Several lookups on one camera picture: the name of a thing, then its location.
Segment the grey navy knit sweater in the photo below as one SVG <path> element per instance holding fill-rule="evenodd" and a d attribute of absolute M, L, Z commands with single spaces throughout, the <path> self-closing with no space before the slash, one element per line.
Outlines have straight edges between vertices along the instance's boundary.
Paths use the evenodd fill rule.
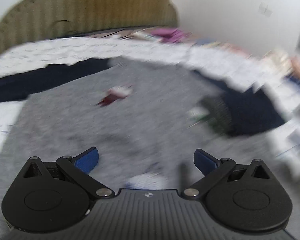
<path fill-rule="evenodd" d="M 179 65 L 111 59 L 107 70 L 30 96 L 0 153 L 0 239 L 8 233 L 1 202 L 33 155 L 54 161 L 91 147 L 100 161 L 91 176 L 118 190 L 145 172 L 164 177 L 164 188 L 201 178 L 193 153 L 201 148 L 239 163 L 273 163 L 267 133 L 229 137 L 191 111 L 220 99 L 226 86 Z"/>

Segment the purple cloth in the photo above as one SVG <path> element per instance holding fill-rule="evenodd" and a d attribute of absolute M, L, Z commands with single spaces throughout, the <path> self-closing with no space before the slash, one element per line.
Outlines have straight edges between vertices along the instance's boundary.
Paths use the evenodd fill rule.
<path fill-rule="evenodd" d="M 151 34 L 159 37 L 161 43 L 182 43 L 190 36 L 179 28 L 155 28 Z"/>

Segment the pile of colourful clothes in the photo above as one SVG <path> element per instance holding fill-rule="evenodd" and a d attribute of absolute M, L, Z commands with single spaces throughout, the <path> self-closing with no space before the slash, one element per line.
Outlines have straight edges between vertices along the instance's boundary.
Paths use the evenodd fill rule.
<path fill-rule="evenodd" d="M 262 60 L 280 76 L 292 75 L 300 80 L 300 58 L 297 56 L 290 56 L 282 49 L 274 49 L 266 53 Z"/>

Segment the white quilt with blue script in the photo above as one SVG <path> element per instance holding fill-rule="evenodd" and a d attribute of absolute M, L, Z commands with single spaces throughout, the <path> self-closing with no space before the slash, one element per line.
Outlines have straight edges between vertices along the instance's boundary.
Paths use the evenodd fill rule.
<path fill-rule="evenodd" d="M 227 77 L 238 89 L 267 85 L 275 103 L 290 117 L 281 128 L 268 133 L 275 165 L 289 185 L 300 189 L 300 143 L 290 142 L 292 132 L 300 135 L 300 88 L 283 79 L 274 63 L 276 53 L 258 60 L 230 51 L 229 45 L 192 46 L 159 44 L 112 38 L 73 37 L 29 42 L 0 55 L 0 77 L 96 58 L 125 58 L 159 64 L 180 64 L 213 77 Z"/>

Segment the olive green upholstered headboard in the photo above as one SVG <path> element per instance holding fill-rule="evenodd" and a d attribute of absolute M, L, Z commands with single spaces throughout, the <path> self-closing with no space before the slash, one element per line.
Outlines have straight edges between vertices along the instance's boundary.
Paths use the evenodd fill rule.
<path fill-rule="evenodd" d="M 178 26 L 170 0 L 23 0 L 0 21 L 0 54 L 27 42 L 152 26 Z"/>

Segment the white wall switch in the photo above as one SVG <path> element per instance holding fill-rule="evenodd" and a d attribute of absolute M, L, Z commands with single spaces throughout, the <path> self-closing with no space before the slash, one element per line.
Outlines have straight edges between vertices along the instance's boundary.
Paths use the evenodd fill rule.
<path fill-rule="evenodd" d="M 264 2 L 260 3 L 260 5 L 258 7 L 258 12 L 265 17 L 270 17 L 273 13 L 269 4 L 264 3 Z"/>

